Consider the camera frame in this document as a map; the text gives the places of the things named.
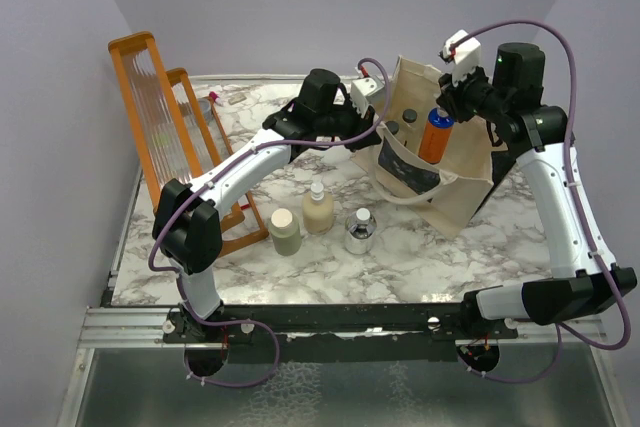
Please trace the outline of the orange bottle blue cap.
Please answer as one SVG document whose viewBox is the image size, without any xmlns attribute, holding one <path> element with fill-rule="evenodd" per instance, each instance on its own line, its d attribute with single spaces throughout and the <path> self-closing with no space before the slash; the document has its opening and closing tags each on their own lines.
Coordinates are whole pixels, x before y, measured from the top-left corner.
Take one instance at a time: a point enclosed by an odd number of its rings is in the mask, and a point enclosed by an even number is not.
<svg viewBox="0 0 640 427">
<path fill-rule="evenodd" d="M 418 152 L 422 160 L 431 164 L 441 161 L 453 125 L 454 120 L 443 108 L 436 107 L 429 112 Z"/>
</svg>

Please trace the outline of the beige canvas tote bag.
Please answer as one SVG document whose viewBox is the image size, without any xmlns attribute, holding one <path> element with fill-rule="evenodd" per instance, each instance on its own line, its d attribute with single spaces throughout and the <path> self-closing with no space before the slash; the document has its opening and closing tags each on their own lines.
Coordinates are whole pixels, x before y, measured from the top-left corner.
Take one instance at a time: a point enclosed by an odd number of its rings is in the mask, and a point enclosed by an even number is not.
<svg viewBox="0 0 640 427">
<path fill-rule="evenodd" d="M 455 238 L 484 206 L 515 165 L 504 146 L 494 147 L 481 119 L 453 126 L 444 155 L 437 164 L 422 160 L 418 150 L 427 114 L 436 107 L 441 72 L 403 56 L 391 79 L 391 105 L 385 121 L 396 121 L 396 136 L 379 128 L 383 143 L 354 156 L 354 162 L 375 175 L 374 189 L 387 202 L 408 206 L 448 239 Z M 402 120 L 405 109 L 418 119 L 411 128 Z"/>
</svg>

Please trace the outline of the silver chrome bottle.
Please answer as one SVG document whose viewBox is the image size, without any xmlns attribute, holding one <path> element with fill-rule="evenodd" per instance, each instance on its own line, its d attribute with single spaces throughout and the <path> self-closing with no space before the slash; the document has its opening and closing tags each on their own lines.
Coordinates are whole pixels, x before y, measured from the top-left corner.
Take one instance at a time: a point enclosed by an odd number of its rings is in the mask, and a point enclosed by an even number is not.
<svg viewBox="0 0 640 427">
<path fill-rule="evenodd" d="M 369 252 L 375 240 L 377 221 L 367 208 L 359 208 L 345 220 L 345 248 L 354 255 Z"/>
</svg>

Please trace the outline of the green bottle cream lid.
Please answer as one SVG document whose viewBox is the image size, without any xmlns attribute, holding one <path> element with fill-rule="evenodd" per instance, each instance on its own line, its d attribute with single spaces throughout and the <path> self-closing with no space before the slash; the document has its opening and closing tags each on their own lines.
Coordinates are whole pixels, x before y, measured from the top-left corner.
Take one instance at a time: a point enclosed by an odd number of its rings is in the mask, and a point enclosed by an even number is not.
<svg viewBox="0 0 640 427">
<path fill-rule="evenodd" d="M 269 219 L 268 230 L 279 255 L 291 256 L 299 251 L 302 243 L 299 221 L 290 210 L 275 210 Z"/>
</svg>

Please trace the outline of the clear bottle black cap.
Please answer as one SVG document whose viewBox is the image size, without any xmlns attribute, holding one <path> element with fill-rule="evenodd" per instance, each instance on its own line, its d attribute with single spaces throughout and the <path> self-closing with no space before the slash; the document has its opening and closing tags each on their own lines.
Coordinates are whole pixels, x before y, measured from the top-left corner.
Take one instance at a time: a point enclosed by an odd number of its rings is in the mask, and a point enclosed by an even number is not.
<svg viewBox="0 0 640 427">
<path fill-rule="evenodd" d="M 407 126 L 411 128 L 414 127 L 414 124 L 416 123 L 417 119 L 418 119 L 418 115 L 414 109 L 405 109 L 402 113 L 402 120 Z"/>
</svg>

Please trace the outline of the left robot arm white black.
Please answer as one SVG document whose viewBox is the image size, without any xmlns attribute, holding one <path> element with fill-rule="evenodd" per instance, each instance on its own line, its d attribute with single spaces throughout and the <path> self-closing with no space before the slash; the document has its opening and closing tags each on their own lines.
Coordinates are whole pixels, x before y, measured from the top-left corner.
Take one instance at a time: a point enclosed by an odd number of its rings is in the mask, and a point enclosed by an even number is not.
<svg viewBox="0 0 640 427">
<path fill-rule="evenodd" d="M 379 97 L 391 101 L 390 86 L 386 74 L 362 75 L 346 87 L 337 74 L 313 69 L 298 95 L 270 114 L 245 146 L 187 183 L 172 179 L 164 185 L 152 251 L 171 262 L 189 312 L 186 329 L 195 339 L 210 341 L 220 332 L 216 311 L 222 300 L 213 264 L 223 248 L 222 217 L 265 177 L 309 149 L 344 146 L 357 151 L 380 143 L 382 117 L 374 105 Z"/>
</svg>

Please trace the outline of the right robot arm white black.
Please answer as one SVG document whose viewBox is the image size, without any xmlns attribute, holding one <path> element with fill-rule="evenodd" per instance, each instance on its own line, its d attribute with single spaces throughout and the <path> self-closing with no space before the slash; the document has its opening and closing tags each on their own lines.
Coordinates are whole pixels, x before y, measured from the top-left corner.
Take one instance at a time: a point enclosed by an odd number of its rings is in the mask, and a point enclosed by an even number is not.
<svg viewBox="0 0 640 427">
<path fill-rule="evenodd" d="M 474 38 L 449 39 L 441 57 L 453 69 L 439 79 L 437 99 L 456 122 L 479 117 L 501 140 L 534 195 L 550 255 L 551 276 L 469 292 L 459 314 L 461 330 L 481 338 L 496 320 L 548 325 L 601 313 L 637 285 L 632 268 L 618 266 L 602 239 L 580 184 L 577 152 L 564 144 L 567 115 L 542 104 L 545 54 L 530 43 L 504 43 L 494 75 L 481 67 Z"/>
</svg>

